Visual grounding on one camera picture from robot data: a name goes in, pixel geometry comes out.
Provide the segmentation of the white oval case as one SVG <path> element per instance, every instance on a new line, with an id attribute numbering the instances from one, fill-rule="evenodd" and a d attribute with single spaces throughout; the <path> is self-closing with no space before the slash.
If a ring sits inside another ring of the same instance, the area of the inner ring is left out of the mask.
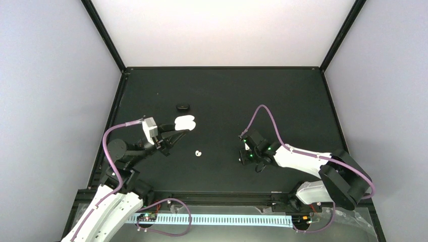
<path id="1" fill-rule="evenodd" d="M 175 119 L 175 130 L 189 130 L 192 131 L 196 127 L 195 117 L 193 115 L 183 115 Z"/>

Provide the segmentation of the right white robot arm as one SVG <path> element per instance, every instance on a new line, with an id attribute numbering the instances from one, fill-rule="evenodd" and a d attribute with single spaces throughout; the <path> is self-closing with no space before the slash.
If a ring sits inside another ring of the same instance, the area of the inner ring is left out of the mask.
<path id="1" fill-rule="evenodd" d="M 344 150 L 319 153 L 280 142 L 269 142 L 258 131 L 240 135 L 244 148 L 239 161 L 243 165 L 254 163 L 260 173 L 267 166 L 298 170 L 317 177 L 317 181 L 300 181 L 291 190 L 285 203 L 294 211 L 315 203 L 335 203 L 341 208 L 354 210 L 367 196 L 372 181 L 368 174 Z"/>

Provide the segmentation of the black earbud charging case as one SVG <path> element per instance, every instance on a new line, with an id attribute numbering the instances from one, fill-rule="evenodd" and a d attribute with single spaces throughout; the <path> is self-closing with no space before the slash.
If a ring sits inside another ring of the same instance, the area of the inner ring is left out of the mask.
<path id="1" fill-rule="evenodd" d="M 179 112 L 187 112 L 190 110 L 190 105 L 188 103 L 179 103 L 176 105 L 176 109 Z"/>

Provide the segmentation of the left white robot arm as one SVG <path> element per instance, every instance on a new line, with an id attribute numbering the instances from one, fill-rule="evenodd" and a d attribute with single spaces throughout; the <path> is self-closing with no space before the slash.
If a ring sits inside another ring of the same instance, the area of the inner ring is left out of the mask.
<path id="1" fill-rule="evenodd" d="M 105 132 L 102 146 L 110 167 L 102 177 L 96 194 L 81 218 L 63 241 L 110 241 L 129 217 L 147 205 L 155 206 L 152 187 L 138 179 L 134 166 L 160 152 L 170 149 L 196 126 L 192 115 L 179 116 L 173 124 L 158 125 L 153 118 L 142 118 L 115 125 Z M 107 142 L 114 129 L 141 125 L 144 135 L 135 144 L 121 139 Z"/>

